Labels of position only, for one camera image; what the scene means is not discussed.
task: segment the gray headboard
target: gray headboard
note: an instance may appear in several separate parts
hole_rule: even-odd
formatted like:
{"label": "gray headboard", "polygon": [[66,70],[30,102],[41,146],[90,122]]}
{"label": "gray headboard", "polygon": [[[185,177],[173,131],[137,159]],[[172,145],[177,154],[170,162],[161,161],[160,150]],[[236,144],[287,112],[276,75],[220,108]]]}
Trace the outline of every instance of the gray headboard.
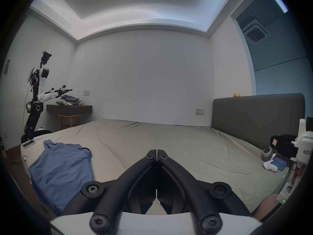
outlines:
{"label": "gray headboard", "polygon": [[304,112],[303,94],[219,98],[213,101],[211,126],[264,149],[273,135],[298,135]]}

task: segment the wooden stool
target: wooden stool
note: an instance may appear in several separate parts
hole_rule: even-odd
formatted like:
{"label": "wooden stool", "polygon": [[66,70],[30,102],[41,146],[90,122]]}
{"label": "wooden stool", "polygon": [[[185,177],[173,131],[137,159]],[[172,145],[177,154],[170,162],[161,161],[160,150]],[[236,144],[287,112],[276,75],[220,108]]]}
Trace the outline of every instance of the wooden stool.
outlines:
{"label": "wooden stool", "polygon": [[[78,126],[79,125],[79,117],[81,116],[81,114],[78,115],[72,115],[72,116],[65,116],[65,115],[61,115],[58,114],[58,117],[60,119],[60,124],[61,124],[61,130],[63,130],[64,128],[70,128],[73,126]],[[69,124],[63,124],[62,123],[62,118],[69,118]],[[77,124],[73,124],[73,118],[77,118]]]}

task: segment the beige bed sheet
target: beige bed sheet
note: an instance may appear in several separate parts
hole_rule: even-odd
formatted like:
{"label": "beige bed sheet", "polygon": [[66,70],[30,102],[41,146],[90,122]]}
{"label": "beige bed sheet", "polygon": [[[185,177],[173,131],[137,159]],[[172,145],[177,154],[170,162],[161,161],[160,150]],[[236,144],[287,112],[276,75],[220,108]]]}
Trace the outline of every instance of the beige bed sheet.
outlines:
{"label": "beige bed sheet", "polygon": [[197,180],[228,183],[250,212],[282,185],[283,171],[265,170],[261,150],[209,127],[103,119],[39,137],[24,149],[25,169],[43,152],[43,142],[77,143],[92,152],[94,179],[118,178],[151,149],[165,152]]}

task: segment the wooden floor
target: wooden floor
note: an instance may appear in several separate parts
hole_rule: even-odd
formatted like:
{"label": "wooden floor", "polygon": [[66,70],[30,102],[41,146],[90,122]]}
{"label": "wooden floor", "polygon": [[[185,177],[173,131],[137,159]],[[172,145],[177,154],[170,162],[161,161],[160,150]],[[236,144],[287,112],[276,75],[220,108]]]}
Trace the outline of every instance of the wooden floor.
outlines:
{"label": "wooden floor", "polygon": [[40,201],[33,190],[33,186],[29,182],[30,178],[22,165],[20,146],[7,150],[6,155],[7,157],[4,157],[4,161],[25,198],[30,202],[33,208],[45,216],[45,218],[48,220],[54,219],[56,215],[49,209],[49,207]]}

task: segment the person's hand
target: person's hand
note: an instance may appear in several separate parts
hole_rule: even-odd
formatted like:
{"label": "person's hand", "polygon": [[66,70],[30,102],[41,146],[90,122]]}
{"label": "person's hand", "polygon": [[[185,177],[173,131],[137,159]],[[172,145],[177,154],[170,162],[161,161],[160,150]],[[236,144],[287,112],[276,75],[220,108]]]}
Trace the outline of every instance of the person's hand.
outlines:
{"label": "person's hand", "polygon": [[300,169],[299,169],[299,168],[297,167],[297,165],[296,165],[295,170],[294,170],[294,175],[293,175],[293,177],[292,177],[292,179],[291,179],[291,184],[292,184],[292,185],[295,183],[296,177],[297,177],[297,176],[301,176],[301,175],[303,174],[303,172],[304,172],[305,169],[306,169],[306,166],[305,166],[305,165],[303,165]]}

